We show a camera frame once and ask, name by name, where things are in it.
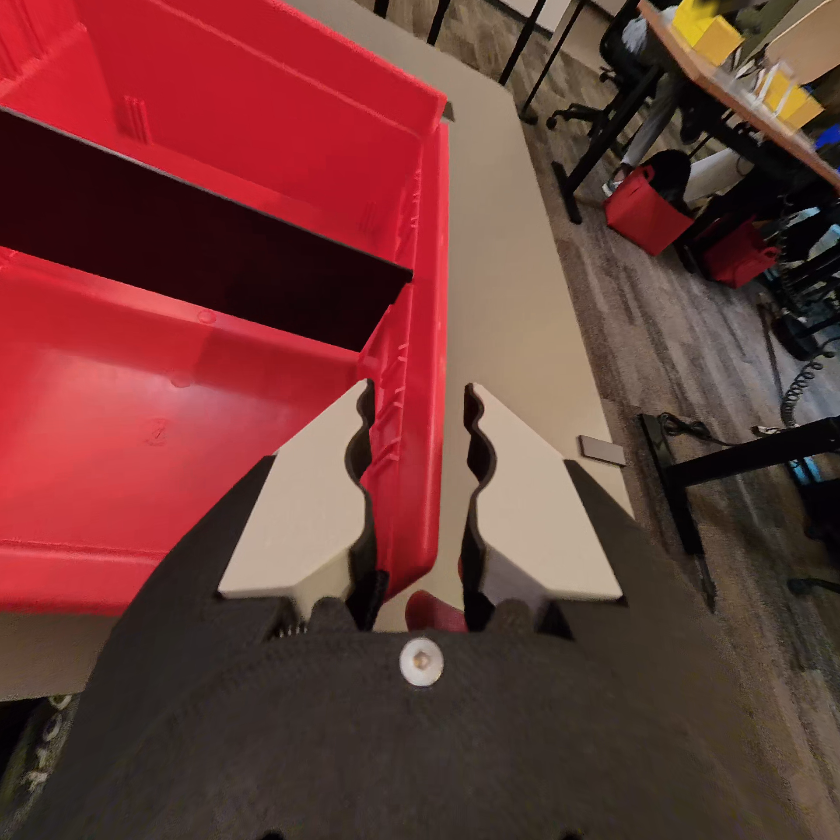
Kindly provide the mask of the wooden table black frame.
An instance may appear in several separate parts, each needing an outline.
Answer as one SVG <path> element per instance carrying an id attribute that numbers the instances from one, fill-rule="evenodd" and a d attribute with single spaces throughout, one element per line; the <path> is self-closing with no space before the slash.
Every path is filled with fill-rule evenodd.
<path id="1" fill-rule="evenodd" d="M 746 133 L 738 132 L 724 122 L 709 124 L 710 137 L 739 152 L 742 157 L 751 160 L 774 178 L 786 180 L 798 187 L 820 178 L 838 193 L 838 174 L 814 152 L 801 132 L 786 127 L 781 118 L 753 102 L 752 95 L 748 94 L 744 86 L 731 74 L 713 67 L 706 58 L 694 52 L 669 24 L 659 19 L 658 10 L 650 2 L 625 2 L 619 15 L 612 21 L 604 41 L 613 38 L 617 46 L 619 38 L 617 35 L 613 36 L 613 33 L 637 14 L 647 21 L 649 32 L 659 40 L 691 83 L 719 102 L 725 110 L 738 115 L 741 121 L 752 126 L 765 140 L 797 163 L 783 167 Z M 595 121 L 596 126 L 592 130 L 589 145 L 571 173 L 567 173 L 561 163 L 552 162 L 565 211 L 570 221 L 576 225 L 582 224 L 581 212 L 575 200 L 576 191 L 604 155 L 613 150 L 619 134 L 625 130 L 646 100 L 653 96 L 654 87 L 664 71 L 660 64 L 646 69 L 630 70 L 629 59 L 620 59 L 615 51 L 605 60 L 616 75 L 623 79 L 618 93 L 605 108 L 605 117 Z"/>

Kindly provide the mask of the black bin divider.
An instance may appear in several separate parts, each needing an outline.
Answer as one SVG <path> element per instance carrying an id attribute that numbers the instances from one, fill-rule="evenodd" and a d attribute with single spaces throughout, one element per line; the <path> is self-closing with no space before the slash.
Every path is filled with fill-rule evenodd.
<path id="1" fill-rule="evenodd" d="M 361 351 L 413 272 L 2 108 L 1 244 Z"/>

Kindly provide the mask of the small grey rectangular pad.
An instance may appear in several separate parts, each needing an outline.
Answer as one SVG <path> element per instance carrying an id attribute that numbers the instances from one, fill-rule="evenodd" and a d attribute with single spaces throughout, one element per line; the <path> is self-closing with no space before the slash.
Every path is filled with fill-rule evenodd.
<path id="1" fill-rule="evenodd" d="M 627 466 L 627 457 L 621 445 L 586 435 L 578 436 L 578 444 L 584 458 L 619 468 Z"/>

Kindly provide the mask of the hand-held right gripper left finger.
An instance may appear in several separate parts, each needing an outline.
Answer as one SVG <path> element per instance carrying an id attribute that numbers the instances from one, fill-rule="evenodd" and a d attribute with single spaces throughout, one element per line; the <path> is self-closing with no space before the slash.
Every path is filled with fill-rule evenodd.
<path id="1" fill-rule="evenodd" d="M 309 623 L 324 597 L 345 602 L 376 571 L 370 492 L 371 379 L 353 384 L 280 446 L 218 584 L 225 599 L 288 599 Z"/>

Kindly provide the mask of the black table leg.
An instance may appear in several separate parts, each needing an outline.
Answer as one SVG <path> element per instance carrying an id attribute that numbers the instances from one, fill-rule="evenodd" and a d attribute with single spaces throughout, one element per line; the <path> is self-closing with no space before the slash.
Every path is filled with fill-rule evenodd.
<path id="1" fill-rule="evenodd" d="M 497 79 L 497 83 L 501 88 L 505 88 L 508 85 L 513 75 L 513 71 L 518 67 L 522 54 L 537 30 L 539 17 L 545 4 L 546 1 L 535 2 L 529 16 L 522 25 L 519 36 L 517 37 L 512 51 L 507 58 L 507 62 Z M 522 123 L 528 126 L 533 126 L 538 120 L 537 113 L 534 111 L 532 106 L 533 97 L 534 93 L 531 91 L 518 105 L 518 118 Z"/>

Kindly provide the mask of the yellow box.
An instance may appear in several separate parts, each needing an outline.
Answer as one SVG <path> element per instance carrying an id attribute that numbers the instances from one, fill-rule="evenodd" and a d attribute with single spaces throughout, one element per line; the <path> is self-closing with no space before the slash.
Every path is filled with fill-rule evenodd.
<path id="1" fill-rule="evenodd" d="M 824 106 L 779 66 L 763 72 L 755 96 L 775 118 L 792 130 L 800 130 L 824 111 Z"/>
<path id="2" fill-rule="evenodd" d="M 745 40 L 718 8 L 717 2 L 683 1 L 671 21 L 677 35 L 715 68 L 722 67 Z"/>

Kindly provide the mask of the black office chair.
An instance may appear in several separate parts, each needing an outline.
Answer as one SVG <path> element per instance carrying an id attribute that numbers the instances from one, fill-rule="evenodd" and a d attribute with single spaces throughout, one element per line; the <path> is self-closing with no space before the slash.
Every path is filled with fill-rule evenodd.
<path id="1" fill-rule="evenodd" d="M 555 110 L 545 121 L 548 130 L 554 130 L 560 119 L 563 121 L 582 121 L 591 125 L 588 137 L 594 138 L 601 133 L 617 110 L 624 104 L 638 83 L 648 72 L 638 58 L 646 36 L 647 24 L 641 15 L 621 12 L 608 26 L 602 37 L 599 52 L 605 62 L 606 70 L 599 76 L 599 81 L 610 81 L 616 88 L 615 96 L 603 108 L 594 108 L 583 103 L 573 102 L 568 107 Z"/>

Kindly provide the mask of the red storage bag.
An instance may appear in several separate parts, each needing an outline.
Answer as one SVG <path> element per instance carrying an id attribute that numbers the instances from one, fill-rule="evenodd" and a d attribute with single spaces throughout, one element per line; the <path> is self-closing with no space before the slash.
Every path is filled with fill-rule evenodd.
<path id="1" fill-rule="evenodd" d="M 776 266 L 780 256 L 751 215 L 700 255 L 700 269 L 705 278 L 737 290 Z"/>
<path id="2" fill-rule="evenodd" d="M 603 208 L 607 226 L 647 255 L 659 256 L 693 224 L 688 209 L 666 200 L 653 186 L 655 168 L 642 165 L 628 175 Z"/>

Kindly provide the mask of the red plastic bin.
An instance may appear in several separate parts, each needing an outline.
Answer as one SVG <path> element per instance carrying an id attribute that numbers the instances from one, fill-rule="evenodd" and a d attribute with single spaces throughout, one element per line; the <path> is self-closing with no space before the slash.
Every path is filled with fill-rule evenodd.
<path id="1" fill-rule="evenodd" d="M 438 552 L 448 101 L 284 2 L 2 2 L 2 108 L 413 272 L 361 351 L 2 246 L 2 609 L 118 615 L 374 383 L 386 597 Z"/>

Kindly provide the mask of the person's right hand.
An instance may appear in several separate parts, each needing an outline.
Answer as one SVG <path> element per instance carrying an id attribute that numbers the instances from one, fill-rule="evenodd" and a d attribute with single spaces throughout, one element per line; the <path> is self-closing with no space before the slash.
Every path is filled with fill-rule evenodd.
<path id="1" fill-rule="evenodd" d="M 454 634 L 467 633 L 466 618 L 461 609 L 452 606 L 430 592 L 415 591 L 405 606 L 405 623 L 410 632 L 435 630 Z"/>

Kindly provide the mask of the dark patterned cloth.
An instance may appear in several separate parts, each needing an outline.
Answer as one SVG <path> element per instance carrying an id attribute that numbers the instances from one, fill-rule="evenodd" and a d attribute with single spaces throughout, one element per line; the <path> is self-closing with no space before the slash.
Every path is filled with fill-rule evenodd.
<path id="1" fill-rule="evenodd" d="M 1 838 L 14 838 L 53 773 L 80 695 L 2 702 Z"/>

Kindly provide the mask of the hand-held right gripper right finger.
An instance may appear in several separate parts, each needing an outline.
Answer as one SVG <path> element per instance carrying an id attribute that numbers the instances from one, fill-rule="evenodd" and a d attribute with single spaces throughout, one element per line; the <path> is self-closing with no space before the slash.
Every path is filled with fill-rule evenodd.
<path id="1" fill-rule="evenodd" d="M 554 602 L 620 602 L 623 590 L 564 458 L 486 387 L 468 383 L 467 465 L 478 484 L 460 550 L 467 625 L 514 600 L 542 618 Z"/>

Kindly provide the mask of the black desk leg frame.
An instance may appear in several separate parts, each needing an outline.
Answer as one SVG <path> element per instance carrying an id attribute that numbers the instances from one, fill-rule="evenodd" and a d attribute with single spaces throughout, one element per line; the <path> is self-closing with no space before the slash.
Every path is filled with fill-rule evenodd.
<path id="1" fill-rule="evenodd" d="M 693 517 L 688 489 L 834 452 L 839 444 L 838 417 L 814 421 L 683 462 L 674 459 L 662 418 L 639 414 L 637 419 L 682 548 L 696 562 L 707 608 L 710 613 L 714 613 L 717 587 Z"/>

